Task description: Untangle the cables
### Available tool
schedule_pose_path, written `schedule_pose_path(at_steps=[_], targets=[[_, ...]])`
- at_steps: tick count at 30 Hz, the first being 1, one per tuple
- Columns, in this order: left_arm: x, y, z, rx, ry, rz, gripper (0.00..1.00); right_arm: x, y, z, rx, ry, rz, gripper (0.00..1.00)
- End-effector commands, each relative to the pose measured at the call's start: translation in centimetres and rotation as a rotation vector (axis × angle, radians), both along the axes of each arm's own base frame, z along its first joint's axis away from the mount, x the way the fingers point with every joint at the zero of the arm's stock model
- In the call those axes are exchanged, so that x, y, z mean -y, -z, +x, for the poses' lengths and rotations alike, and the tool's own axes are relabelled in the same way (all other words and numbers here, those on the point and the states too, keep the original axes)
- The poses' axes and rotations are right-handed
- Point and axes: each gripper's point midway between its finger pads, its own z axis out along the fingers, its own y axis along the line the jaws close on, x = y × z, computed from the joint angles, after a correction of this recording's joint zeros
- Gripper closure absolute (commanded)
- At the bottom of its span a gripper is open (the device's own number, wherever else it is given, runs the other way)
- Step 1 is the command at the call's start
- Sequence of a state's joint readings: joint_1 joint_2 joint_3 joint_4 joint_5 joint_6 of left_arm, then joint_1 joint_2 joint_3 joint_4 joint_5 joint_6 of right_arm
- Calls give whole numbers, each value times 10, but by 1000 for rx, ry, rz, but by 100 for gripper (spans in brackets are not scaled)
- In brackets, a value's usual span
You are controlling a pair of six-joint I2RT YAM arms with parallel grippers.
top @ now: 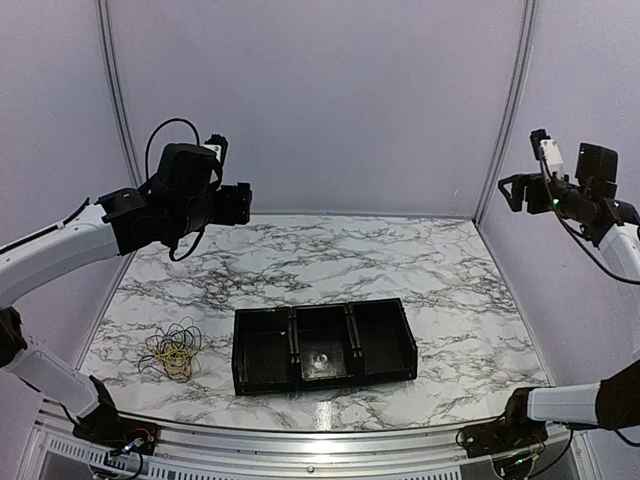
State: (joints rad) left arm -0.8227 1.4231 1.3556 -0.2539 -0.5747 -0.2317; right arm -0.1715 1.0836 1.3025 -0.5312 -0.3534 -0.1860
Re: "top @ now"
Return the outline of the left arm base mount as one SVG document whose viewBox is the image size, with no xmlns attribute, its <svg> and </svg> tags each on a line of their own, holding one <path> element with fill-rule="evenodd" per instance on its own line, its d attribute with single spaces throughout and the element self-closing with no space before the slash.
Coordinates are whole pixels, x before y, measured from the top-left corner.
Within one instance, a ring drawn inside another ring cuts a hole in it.
<svg viewBox="0 0 640 480">
<path fill-rule="evenodd" d="M 73 427 L 76 438 L 89 441 L 111 450 L 123 450 L 126 445 L 141 439 L 140 446 L 133 446 L 132 450 L 143 455 L 152 455 L 159 436 L 159 425 L 134 418 L 107 418 L 99 422 L 78 420 Z"/>
</svg>

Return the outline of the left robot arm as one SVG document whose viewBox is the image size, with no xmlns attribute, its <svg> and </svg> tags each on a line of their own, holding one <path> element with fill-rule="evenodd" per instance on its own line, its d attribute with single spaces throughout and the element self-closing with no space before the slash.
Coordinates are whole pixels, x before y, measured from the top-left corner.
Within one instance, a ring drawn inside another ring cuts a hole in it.
<svg viewBox="0 0 640 480">
<path fill-rule="evenodd" d="M 119 444 L 127 432 L 106 387 L 24 333 L 14 304 L 84 266 L 152 243 L 167 247 L 175 260 L 183 237 L 203 235 L 208 225 L 247 224 L 251 187 L 223 184 L 227 149 L 221 136 L 202 146 L 168 144 L 140 187 L 87 200 L 71 216 L 1 249 L 2 370 L 58 401 L 106 445 Z"/>
</svg>

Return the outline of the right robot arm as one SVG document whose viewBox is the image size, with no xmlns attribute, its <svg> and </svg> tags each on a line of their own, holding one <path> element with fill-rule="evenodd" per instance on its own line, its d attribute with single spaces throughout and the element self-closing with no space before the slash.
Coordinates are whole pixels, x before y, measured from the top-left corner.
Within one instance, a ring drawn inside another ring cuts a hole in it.
<svg viewBox="0 0 640 480">
<path fill-rule="evenodd" d="M 540 170 L 499 180 L 498 189 L 514 212 L 553 212 L 561 225 L 574 221 L 581 231 L 572 239 L 590 243 L 590 258 L 607 276 L 631 287 L 627 299 L 639 306 L 639 214 L 616 199 L 618 155 L 608 148 L 583 143 L 579 147 L 576 180 L 564 172 L 564 162 L 551 138 L 533 143 Z M 554 422 L 578 429 L 620 430 L 639 424 L 639 363 L 597 383 L 566 387 L 520 388 L 507 401 L 495 438 L 515 448 L 536 425 Z"/>
</svg>

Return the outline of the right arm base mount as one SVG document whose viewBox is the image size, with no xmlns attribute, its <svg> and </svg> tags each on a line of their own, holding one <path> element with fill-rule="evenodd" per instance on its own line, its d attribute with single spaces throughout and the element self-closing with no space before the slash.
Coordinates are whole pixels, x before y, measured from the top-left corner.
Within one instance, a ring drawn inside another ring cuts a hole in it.
<svg viewBox="0 0 640 480">
<path fill-rule="evenodd" d="M 543 422 L 529 422 L 510 428 L 504 419 L 467 425 L 456 434 L 456 443 L 468 458 L 496 455 L 529 446 L 541 446 L 548 439 Z"/>
</svg>

